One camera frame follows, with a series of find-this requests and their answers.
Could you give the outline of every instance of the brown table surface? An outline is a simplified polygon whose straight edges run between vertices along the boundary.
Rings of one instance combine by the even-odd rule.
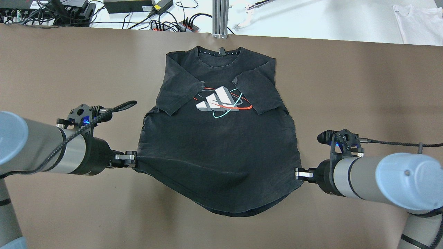
[[[113,149],[135,150],[162,83],[165,54],[196,45],[241,46],[277,59],[277,89],[294,118],[305,168],[329,157],[316,141],[327,129],[443,141],[443,47],[431,46],[0,25],[0,109],[54,124],[82,103],[137,100],[95,129]],[[416,152],[364,148],[366,156]],[[441,149],[424,152],[443,159]],[[406,218],[393,206],[329,196],[308,183],[264,213],[229,218],[130,169],[6,182],[30,249],[396,248]]]

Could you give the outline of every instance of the power adapter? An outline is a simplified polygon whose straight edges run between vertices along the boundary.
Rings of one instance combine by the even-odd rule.
[[[154,10],[157,11],[157,15],[161,15],[165,11],[167,11],[170,7],[172,7],[174,3],[172,0],[160,0],[156,5],[154,5]]]
[[[154,0],[104,0],[109,14],[129,12],[150,12]]]
[[[88,6],[87,0],[65,0],[61,2],[65,7],[86,9],[86,7]]]

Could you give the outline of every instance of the black mount bracket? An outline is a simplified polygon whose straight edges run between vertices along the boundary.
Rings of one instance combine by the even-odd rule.
[[[57,119],[57,127],[67,129],[73,126],[72,130],[76,131],[92,122],[94,118],[101,113],[108,111],[101,105],[88,106],[86,104],[79,105],[72,109],[66,119]],[[107,122],[112,119],[112,114],[107,115],[101,122]],[[105,168],[123,168],[136,166],[136,151],[126,151],[125,153],[112,150],[108,143],[103,139],[93,136],[96,125],[91,125],[82,132],[82,136],[86,143],[86,154],[80,166],[71,174],[76,175],[96,175]]]
[[[317,140],[321,144],[330,146],[330,158],[320,163],[317,168],[295,168],[295,179],[316,183],[328,194],[343,196],[335,187],[334,169],[340,160],[358,157],[353,153],[364,153],[364,149],[360,144],[360,137],[347,129],[339,132],[327,130],[319,134]],[[336,147],[339,147],[341,152],[336,152]]]

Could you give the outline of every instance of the teal orbit line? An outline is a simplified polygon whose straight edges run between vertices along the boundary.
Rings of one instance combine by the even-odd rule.
[[[240,93],[240,95],[238,96],[237,101],[235,101],[235,103],[234,103],[234,105],[233,105],[234,107],[237,105],[238,101],[241,99],[241,95],[242,95],[242,93]],[[226,113],[224,113],[223,115],[218,116],[218,117],[215,116],[215,111],[212,111],[212,116],[215,117],[215,118],[223,117],[223,116],[225,116],[226,114],[228,114],[230,111],[231,111],[231,109],[229,109]]]

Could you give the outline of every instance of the adidas logo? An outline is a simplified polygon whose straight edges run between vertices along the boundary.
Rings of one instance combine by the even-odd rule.
[[[206,97],[206,101],[202,101],[195,105],[197,109],[203,112],[225,112],[230,110],[231,112],[240,111],[236,108],[236,102],[232,99],[232,95],[229,90],[221,86],[215,89],[215,93]]]

